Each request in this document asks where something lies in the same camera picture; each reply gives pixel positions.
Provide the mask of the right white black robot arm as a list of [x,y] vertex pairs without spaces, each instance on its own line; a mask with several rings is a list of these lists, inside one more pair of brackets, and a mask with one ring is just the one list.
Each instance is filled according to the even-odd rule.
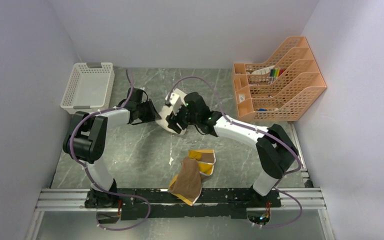
[[262,167],[249,197],[255,207],[268,202],[272,188],[299,161],[298,149],[280,125],[259,127],[210,110],[197,92],[185,94],[176,89],[169,93],[159,115],[160,125],[168,132],[183,135],[189,126],[194,126],[203,135],[224,137],[253,147]]

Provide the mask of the cream white towel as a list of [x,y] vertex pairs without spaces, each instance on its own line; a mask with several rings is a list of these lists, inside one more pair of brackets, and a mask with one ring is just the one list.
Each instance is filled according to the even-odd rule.
[[166,121],[166,117],[169,116],[170,114],[174,114],[174,115],[178,115],[178,116],[181,116],[180,114],[180,109],[178,110],[177,113],[173,112],[172,110],[172,107],[171,106],[168,106],[168,105],[163,105],[161,110],[158,112],[159,116],[160,116],[160,119],[157,119],[155,122],[160,126],[162,127],[164,130],[170,132],[170,133],[173,133],[173,134],[177,134],[175,133],[173,130],[169,129],[168,128],[168,123]]

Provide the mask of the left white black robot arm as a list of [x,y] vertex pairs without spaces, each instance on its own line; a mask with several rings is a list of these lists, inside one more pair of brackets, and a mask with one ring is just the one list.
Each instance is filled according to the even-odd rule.
[[140,88],[130,88],[127,98],[118,105],[93,113],[77,111],[71,117],[62,148],[79,163],[91,181],[90,199],[106,208],[119,200],[116,181],[101,159],[107,130],[122,125],[139,125],[159,120],[152,100]]

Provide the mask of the white plastic basket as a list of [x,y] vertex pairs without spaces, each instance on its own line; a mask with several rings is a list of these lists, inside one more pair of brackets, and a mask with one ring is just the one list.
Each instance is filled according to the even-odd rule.
[[73,65],[60,107],[69,114],[93,113],[110,105],[115,72],[111,62],[78,62]]

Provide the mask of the orange file organizer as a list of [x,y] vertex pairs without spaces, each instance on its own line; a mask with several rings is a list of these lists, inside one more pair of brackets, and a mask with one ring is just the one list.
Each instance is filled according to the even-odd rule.
[[[285,69],[269,84],[265,67]],[[243,122],[298,121],[327,85],[304,36],[289,36],[263,63],[234,63],[231,78],[237,118]]]

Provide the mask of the brown yellow towel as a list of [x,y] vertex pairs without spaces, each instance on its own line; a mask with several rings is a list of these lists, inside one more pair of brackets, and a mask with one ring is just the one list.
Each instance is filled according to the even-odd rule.
[[189,150],[181,161],[180,171],[171,180],[168,192],[193,206],[202,193],[202,183],[213,174],[216,161],[213,149]]

